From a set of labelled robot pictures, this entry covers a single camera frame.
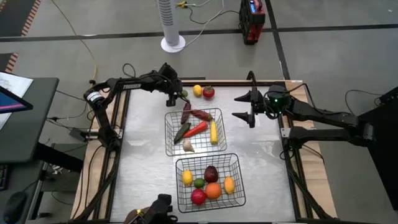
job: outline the red chili pepper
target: red chili pepper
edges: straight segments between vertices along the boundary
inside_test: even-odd
[[[181,124],[184,124],[185,122],[187,122],[190,111],[191,110],[191,104],[190,103],[185,103],[183,112],[182,112],[182,116],[181,116]]]
[[[202,121],[200,124],[198,124],[198,126],[192,128],[191,130],[189,130],[187,133],[184,134],[185,138],[189,138],[191,136],[194,136],[198,133],[201,133],[202,131],[206,131],[208,125],[206,121]]]
[[[194,115],[195,117],[202,119],[204,121],[211,121],[213,119],[212,115],[209,113],[206,113],[201,110],[193,110],[191,111],[191,114]]]

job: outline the red apple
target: red apple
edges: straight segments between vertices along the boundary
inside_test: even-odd
[[[201,205],[205,203],[206,194],[202,189],[195,189],[191,194],[191,201],[195,205]]]
[[[213,97],[215,93],[216,91],[214,91],[214,88],[211,86],[204,87],[202,92],[203,96],[208,99]]]

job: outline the gray floor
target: gray floor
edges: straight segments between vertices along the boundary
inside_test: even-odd
[[[161,31],[155,0],[61,1],[78,34],[113,34]],[[190,1],[199,3],[203,0]],[[398,23],[398,3],[393,0],[272,0],[278,27],[347,26]],[[226,9],[239,9],[239,0],[225,0]],[[220,0],[194,9],[194,18],[205,21],[221,7]],[[201,26],[178,9],[181,30]],[[229,13],[209,23],[207,29],[236,28],[237,15]],[[43,0],[28,36],[73,35],[67,22]],[[291,79],[308,83],[317,106],[347,111],[345,91],[353,88],[385,93],[398,84],[398,30],[346,30],[286,32],[280,38]],[[98,80],[120,77],[121,66],[131,62],[137,73],[171,64],[181,77],[207,79],[245,78],[253,70],[257,78],[283,79],[272,34],[264,33],[257,45],[245,46],[239,34],[203,35],[183,52],[170,55],[160,48],[160,37],[86,41],[99,66]],[[81,96],[93,74],[93,62],[77,40],[0,43],[0,53],[18,52],[15,73],[25,77],[58,77],[59,90]],[[356,114],[370,110],[372,96],[353,93],[349,103]],[[80,114],[84,103],[56,94],[51,116]],[[87,127],[87,119],[63,121]],[[76,142],[63,128],[46,124],[41,140]],[[376,168],[365,148],[343,143],[321,143],[326,172],[338,216],[357,222],[398,223]],[[63,205],[46,199],[45,205],[65,221]]]

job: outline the wire basket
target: wire basket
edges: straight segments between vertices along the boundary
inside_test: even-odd
[[[221,185],[222,194],[216,200],[206,198],[204,204],[195,205],[191,201],[191,193],[195,190],[195,187],[193,184],[191,186],[184,185],[182,182],[182,173],[185,170],[189,170],[194,180],[196,178],[204,178],[205,170],[208,166],[216,167],[218,171],[217,183]],[[246,203],[241,168],[236,154],[179,159],[175,163],[175,170],[177,173],[178,209],[182,213],[238,207]],[[234,180],[235,191],[233,194],[227,194],[224,190],[225,177],[232,177]],[[205,190],[207,185],[208,183],[205,182],[202,190]]]
[[[219,152],[226,150],[226,136],[224,129],[223,114],[219,108],[212,109],[202,109],[202,111],[207,112],[212,115],[216,122],[218,144],[212,144],[210,142],[210,122],[209,128],[198,133],[190,138],[181,139],[178,143],[174,144],[174,137],[180,130],[181,117],[183,111],[170,112],[165,115],[165,144],[166,144],[166,155],[168,156],[178,156],[184,154],[198,154],[203,152]],[[187,122],[191,123],[191,128],[201,123],[203,120],[190,114]],[[184,140],[189,140],[195,152],[185,152],[182,148]]]

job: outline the lime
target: lime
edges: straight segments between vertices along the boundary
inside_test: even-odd
[[[202,178],[197,178],[194,182],[193,185],[196,188],[202,188],[205,185],[205,180],[203,180]]]
[[[183,97],[187,97],[188,96],[188,92],[186,90],[182,90],[181,94]]]

